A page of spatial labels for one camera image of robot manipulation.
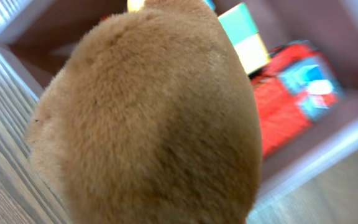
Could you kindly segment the brown plush toy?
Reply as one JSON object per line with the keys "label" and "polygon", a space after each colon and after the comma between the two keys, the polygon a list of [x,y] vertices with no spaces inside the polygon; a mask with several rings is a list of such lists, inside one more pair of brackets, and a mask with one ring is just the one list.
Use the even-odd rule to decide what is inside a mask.
{"label": "brown plush toy", "polygon": [[146,1],[91,29],[40,97],[30,160],[72,223],[244,223],[254,91],[203,1]]}

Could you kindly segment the multicoloured puzzle cube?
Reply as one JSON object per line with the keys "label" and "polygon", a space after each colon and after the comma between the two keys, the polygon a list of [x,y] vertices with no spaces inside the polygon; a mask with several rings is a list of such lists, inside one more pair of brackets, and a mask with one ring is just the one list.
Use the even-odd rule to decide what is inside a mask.
{"label": "multicoloured puzzle cube", "polygon": [[218,19],[246,74],[251,74],[270,62],[269,52],[245,3],[239,3]]}

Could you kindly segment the red toy fire truck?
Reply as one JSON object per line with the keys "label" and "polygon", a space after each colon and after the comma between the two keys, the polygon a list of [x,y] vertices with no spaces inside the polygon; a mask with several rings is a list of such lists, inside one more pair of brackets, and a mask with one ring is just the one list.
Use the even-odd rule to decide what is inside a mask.
{"label": "red toy fire truck", "polygon": [[308,40],[276,47],[271,61],[251,75],[264,158],[317,123],[343,98],[334,70]]}

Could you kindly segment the yellow duck toy blue hat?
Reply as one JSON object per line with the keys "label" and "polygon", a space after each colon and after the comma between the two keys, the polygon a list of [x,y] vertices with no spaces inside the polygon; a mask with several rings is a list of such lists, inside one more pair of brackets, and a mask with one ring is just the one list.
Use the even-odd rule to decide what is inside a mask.
{"label": "yellow duck toy blue hat", "polygon": [[[127,0],[127,10],[129,12],[139,11],[144,6],[145,0]],[[213,0],[203,0],[210,9],[215,10],[216,6]]]}

